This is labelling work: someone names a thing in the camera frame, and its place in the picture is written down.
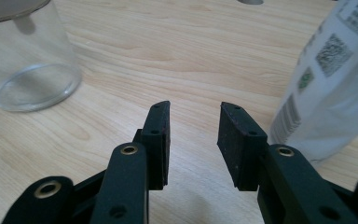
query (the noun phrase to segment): barcode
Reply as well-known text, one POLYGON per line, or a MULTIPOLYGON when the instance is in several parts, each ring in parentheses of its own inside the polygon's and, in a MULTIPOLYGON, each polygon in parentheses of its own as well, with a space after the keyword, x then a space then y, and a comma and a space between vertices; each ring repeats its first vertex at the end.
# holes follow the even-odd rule
POLYGON ((271 140, 274 144, 284 144, 287 138, 300 125, 301 117, 295 106, 293 94, 284 103, 271 126, 271 140))
POLYGON ((331 77, 352 55, 351 50, 335 34, 332 34, 324 47, 316 55, 326 77, 331 77))

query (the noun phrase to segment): table surface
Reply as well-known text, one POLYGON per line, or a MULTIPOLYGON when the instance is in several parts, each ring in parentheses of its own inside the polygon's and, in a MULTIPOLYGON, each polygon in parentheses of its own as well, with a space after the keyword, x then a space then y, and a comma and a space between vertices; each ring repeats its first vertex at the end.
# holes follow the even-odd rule
MULTIPOLYGON (((216 145, 221 102, 267 131, 296 59, 336 2, 56 0, 83 72, 67 100, 32 113, 0 109, 0 221, 36 180, 78 183, 106 168, 170 100, 169 185, 150 193, 151 223, 263 223, 255 192, 234 188, 216 145)), ((358 137, 318 172, 358 181, 358 137)))

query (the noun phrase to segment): qr code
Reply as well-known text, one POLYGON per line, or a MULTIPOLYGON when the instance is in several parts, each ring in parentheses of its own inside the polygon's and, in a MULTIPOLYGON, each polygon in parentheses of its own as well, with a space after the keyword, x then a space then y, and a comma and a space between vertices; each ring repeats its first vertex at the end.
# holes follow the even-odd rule
POLYGON ((326 77, 331 77, 350 57, 351 50, 335 34, 332 34, 316 56, 326 77))

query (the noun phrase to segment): white bottle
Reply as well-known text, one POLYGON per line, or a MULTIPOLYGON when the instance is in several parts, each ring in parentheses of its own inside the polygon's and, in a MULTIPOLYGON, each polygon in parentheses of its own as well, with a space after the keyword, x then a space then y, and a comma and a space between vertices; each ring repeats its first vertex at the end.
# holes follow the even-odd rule
POLYGON ((301 53, 269 131, 313 164, 358 135, 358 0, 341 0, 301 53))

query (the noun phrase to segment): wood grain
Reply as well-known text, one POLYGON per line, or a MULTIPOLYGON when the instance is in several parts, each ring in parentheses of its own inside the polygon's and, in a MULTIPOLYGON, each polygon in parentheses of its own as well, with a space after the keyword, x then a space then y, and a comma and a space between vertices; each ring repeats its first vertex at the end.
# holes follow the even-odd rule
MULTIPOLYGON (((263 223, 255 192, 238 192, 216 145, 222 101, 269 129, 296 59, 335 2, 56 0, 83 72, 64 102, 0 110, 0 221, 30 184, 75 183, 104 169, 149 107, 170 100, 169 185, 150 196, 151 223, 263 223)), ((352 189, 358 137, 319 168, 352 189)))

